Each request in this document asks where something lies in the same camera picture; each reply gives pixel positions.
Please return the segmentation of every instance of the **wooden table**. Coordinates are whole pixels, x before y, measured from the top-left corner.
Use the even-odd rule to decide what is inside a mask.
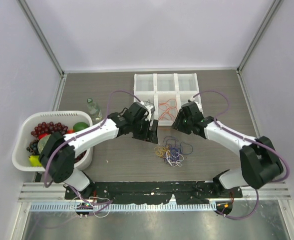
[[[199,89],[218,90],[231,102],[230,110],[219,120],[247,135],[254,136],[254,128],[235,70],[172,71],[166,73],[197,73]],[[68,74],[59,110],[86,112],[86,99],[97,101],[105,114],[108,95],[114,90],[133,92],[133,76],[141,72],[106,72]],[[116,93],[110,112],[119,112],[133,103],[133,97]],[[204,115],[214,116],[227,106],[215,93],[202,96]],[[182,167],[171,167],[155,155],[154,148],[163,144],[165,136],[175,136],[193,146]],[[131,134],[105,141],[94,147],[93,160],[85,172],[94,181],[192,181],[211,180],[226,169],[238,168],[239,158],[223,146],[186,135],[170,127],[158,128],[159,144],[139,141]]]

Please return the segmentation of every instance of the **lime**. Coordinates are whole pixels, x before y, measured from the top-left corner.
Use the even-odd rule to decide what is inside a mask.
[[[73,130],[74,130],[75,132],[78,132],[78,131],[84,130],[84,129],[88,128],[88,127],[89,127],[89,125],[88,125],[87,123],[81,121],[81,122],[77,122],[77,123],[73,126]]]

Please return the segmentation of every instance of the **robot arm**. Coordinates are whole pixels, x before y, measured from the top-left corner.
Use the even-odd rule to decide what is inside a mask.
[[[102,126],[100,126],[101,123],[98,123],[65,136],[55,132],[48,139],[39,160],[46,167],[53,151],[64,142],[70,141],[54,156],[49,174],[55,183],[64,182],[74,187],[84,198],[88,198],[94,191],[94,183],[85,173],[74,168],[74,159],[82,152],[103,141],[128,133],[133,133],[134,139],[157,144],[158,121],[152,120],[154,110],[154,106],[145,106],[143,102],[134,102],[123,113],[111,113]]]
[[[265,136],[261,138],[246,136],[224,126],[219,121],[217,123],[220,126],[214,122],[213,117],[203,116],[201,106],[197,102],[190,101],[181,107],[172,128],[186,134],[193,132],[204,139],[220,143],[240,157],[241,168],[226,170],[214,177],[213,180],[218,185],[219,191],[245,185],[259,189],[283,172],[281,161],[276,155],[245,140],[257,141],[274,149],[270,139]],[[236,133],[242,139],[222,127]]]

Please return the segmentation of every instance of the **plastic organizer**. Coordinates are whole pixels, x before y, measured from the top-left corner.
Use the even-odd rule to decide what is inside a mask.
[[[92,126],[92,120],[88,114],[82,111],[48,111],[39,112],[28,117],[22,124],[15,148],[12,153],[13,165],[24,172],[44,172],[42,166],[31,166],[28,157],[31,155],[26,148],[28,144],[36,138],[30,134],[34,127],[42,122],[61,122],[62,124],[72,128],[77,122],[85,122]],[[74,167],[79,170],[87,168],[92,161],[93,148],[87,150],[85,156]]]
[[[155,106],[159,126],[171,126],[181,105],[199,92],[197,74],[135,74],[133,91],[145,104]],[[200,96],[195,101],[201,104]]]

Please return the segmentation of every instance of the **clear bottle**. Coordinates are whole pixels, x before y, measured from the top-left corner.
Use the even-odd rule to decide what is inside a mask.
[[[92,98],[87,99],[87,107],[89,116],[92,119],[93,124],[97,124],[102,120],[102,113],[99,105],[92,100]]]

